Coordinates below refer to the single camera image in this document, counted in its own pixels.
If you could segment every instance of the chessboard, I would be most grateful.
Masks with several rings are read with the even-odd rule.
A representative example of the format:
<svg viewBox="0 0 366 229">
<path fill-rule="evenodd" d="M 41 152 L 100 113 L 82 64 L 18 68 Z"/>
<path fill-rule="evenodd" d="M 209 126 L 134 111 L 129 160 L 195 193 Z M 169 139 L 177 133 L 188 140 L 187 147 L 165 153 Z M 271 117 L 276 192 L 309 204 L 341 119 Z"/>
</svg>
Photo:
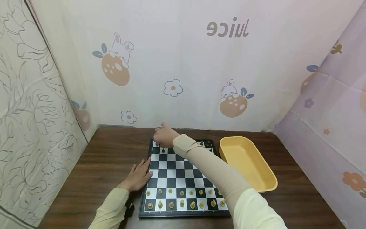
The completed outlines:
<svg viewBox="0 0 366 229">
<path fill-rule="evenodd" d="M 220 157 L 212 140 L 196 140 Z M 229 216 L 221 192 L 173 148 L 150 141 L 149 171 L 154 174 L 143 189 L 139 217 Z"/>
</svg>

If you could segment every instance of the wooden table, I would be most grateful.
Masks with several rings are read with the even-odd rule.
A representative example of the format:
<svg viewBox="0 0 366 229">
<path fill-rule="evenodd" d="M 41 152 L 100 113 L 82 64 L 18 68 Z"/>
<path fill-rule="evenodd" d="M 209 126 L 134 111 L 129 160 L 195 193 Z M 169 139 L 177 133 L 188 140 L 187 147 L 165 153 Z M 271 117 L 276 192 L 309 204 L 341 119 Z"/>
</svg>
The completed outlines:
<svg viewBox="0 0 366 229">
<path fill-rule="evenodd" d="M 324 199 L 272 133 L 218 130 L 179 130 L 192 138 L 215 141 L 244 136 L 257 146 L 278 179 L 278 188 L 264 193 L 268 204 L 282 216 L 289 229 L 344 229 Z M 39 229 L 86 229 L 110 190 L 129 173 L 134 163 L 147 158 L 153 129 L 100 127 L 61 188 Z M 141 191 L 131 194 L 136 210 L 121 223 L 126 229 L 233 228 L 230 217 L 139 219 Z"/>
</svg>

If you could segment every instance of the cream sleeve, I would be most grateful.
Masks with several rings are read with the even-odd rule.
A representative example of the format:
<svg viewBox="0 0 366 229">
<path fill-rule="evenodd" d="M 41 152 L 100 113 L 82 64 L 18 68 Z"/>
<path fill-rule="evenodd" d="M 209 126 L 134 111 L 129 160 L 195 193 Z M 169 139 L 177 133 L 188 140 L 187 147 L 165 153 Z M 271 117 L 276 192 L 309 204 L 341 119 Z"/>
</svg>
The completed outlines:
<svg viewBox="0 0 366 229">
<path fill-rule="evenodd" d="M 173 145 L 179 156 L 187 158 L 221 191 L 233 216 L 234 228 L 286 228 L 267 201 L 230 165 L 185 134 L 176 137 Z"/>
<path fill-rule="evenodd" d="M 114 188 L 97 209 L 89 229 L 117 229 L 124 219 L 125 204 L 130 193 L 126 189 Z"/>
</svg>

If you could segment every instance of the yellow bowl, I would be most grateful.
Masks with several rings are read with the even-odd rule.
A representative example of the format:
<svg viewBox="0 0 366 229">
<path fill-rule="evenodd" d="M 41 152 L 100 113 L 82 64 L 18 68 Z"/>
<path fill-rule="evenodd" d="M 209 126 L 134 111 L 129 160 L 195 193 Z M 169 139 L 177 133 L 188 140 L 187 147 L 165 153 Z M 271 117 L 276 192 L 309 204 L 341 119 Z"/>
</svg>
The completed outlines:
<svg viewBox="0 0 366 229">
<path fill-rule="evenodd" d="M 221 158 L 234 167 L 259 193 L 277 188 L 275 174 L 254 143 L 246 137 L 225 137 L 220 140 Z"/>
</svg>

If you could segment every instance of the wallpaper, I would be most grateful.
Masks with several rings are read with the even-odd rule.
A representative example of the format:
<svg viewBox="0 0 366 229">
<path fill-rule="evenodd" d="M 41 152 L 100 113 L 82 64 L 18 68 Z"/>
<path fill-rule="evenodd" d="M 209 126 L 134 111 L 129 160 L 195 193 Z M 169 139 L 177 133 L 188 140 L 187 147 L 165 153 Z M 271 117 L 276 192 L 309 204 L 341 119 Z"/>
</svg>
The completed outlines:
<svg viewBox="0 0 366 229">
<path fill-rule="evenodd" d="M 0 228 L 36 228 L 87 142 L 20 0 L 0 1 L 0 114 Z"/>
<path fill-rule="evenodd" d="M 163 121 L 271 131 L 362 0 L 31 2 L 88 135 Z"/>
<path fill-rule="evenodd" d="M 366 2 L 274 133 L 349 229 L 366 227 Z"/>
</svg>

